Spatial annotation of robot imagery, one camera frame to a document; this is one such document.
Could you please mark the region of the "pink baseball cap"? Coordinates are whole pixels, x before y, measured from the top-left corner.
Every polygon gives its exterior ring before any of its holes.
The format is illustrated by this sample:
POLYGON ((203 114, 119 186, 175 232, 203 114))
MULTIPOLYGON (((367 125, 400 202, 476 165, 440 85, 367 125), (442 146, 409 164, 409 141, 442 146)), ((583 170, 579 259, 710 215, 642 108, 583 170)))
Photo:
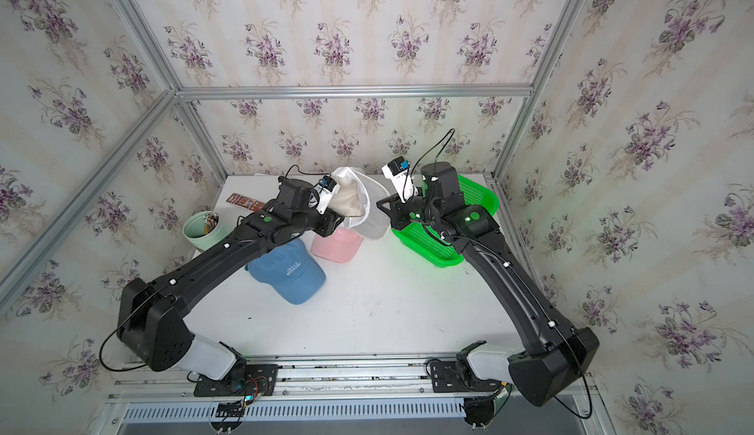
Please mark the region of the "pink baseball cap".
POLYGON ((310 253, 317 258, 323 258, 336 263, 351 261, 361 247, 363 237, 357 232, 338 228, 328 237, 316 235, 312 240, 310 253))

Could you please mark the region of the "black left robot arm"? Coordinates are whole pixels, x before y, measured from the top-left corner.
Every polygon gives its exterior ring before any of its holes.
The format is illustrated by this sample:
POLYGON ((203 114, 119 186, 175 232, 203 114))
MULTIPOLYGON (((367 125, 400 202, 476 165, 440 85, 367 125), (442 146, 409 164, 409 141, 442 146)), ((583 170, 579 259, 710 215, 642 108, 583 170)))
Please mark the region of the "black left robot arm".
POLYGON ((343 215, 329 207, 340 187, 330 176, 316 184, 280 177, 279 193, 240 220, 217 244, 170 273, 135 279, 121 292, 113 334, 150 370, 173 367, 228 384, 237 393, 247 361, 232 347, 190 331, 184 318, 233 273, 305 232, 330 236, 343 215))

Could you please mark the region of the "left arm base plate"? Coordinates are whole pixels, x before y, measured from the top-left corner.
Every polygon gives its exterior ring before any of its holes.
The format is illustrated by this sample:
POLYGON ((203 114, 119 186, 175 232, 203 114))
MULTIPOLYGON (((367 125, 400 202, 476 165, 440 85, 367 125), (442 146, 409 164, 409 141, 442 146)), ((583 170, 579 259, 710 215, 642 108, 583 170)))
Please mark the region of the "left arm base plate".
POLYGON ((194 397, 271 396, 279 368, 277 364, 247 364, 244 369, 234 367, 221 380, 200 376, 194 386, 194 397))

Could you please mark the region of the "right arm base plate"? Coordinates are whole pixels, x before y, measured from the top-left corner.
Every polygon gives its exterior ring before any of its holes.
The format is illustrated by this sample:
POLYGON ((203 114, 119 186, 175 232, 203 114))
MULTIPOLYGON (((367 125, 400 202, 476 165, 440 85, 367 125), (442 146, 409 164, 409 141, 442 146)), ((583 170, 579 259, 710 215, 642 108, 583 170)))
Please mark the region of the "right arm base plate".
POLYGON ((507 386, 498 380, 478 378, 466 364, 457 360, 430 358, 424 368, 434 393, 499 394, 507 386))

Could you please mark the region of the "light blue baseball cap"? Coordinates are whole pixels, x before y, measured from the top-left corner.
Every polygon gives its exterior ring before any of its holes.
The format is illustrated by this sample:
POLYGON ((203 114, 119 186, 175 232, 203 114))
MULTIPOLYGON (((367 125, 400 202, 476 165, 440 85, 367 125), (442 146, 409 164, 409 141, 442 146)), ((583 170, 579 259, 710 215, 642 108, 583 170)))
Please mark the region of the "light blue baseball cap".
POLYGON ((326 273, 300 239, 251 261, 245 270, 257 282, 271 286, 292 305, 308 301, 326 282, 326 273))

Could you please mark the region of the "grey white baseball cap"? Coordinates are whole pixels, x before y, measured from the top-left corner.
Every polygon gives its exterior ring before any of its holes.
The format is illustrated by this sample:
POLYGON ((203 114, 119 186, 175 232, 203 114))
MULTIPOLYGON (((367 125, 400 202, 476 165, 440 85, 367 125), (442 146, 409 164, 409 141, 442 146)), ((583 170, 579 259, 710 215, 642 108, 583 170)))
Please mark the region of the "grey white baseball cap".
POLYGON ((382 239, 391 229, 390 219, 376 203, 389 197, 388 190, 359 169, 339 167, 330 177, 338 191, 328 207, 345 217, 343 227, 369 240, 382 239))

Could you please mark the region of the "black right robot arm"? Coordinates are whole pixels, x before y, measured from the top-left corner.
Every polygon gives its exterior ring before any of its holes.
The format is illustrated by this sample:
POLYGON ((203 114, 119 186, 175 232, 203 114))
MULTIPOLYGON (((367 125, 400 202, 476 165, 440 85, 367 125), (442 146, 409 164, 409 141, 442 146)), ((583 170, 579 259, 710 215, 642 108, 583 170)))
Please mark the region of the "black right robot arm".
POLYGON ((453 248, 483 278, 510 317, 523 349, 491 360, 500 380, 512 382, 536 407, 585 378, 600 342, 588 327, 577 328, 537 287, 514 257, 493 215, 471 203, 457 170, 448 162, 422 166, 423 185, 412 181, 410 164, 399 156, 382 168, 396 192, 377 201, 396 231, 412 224, 453 248))

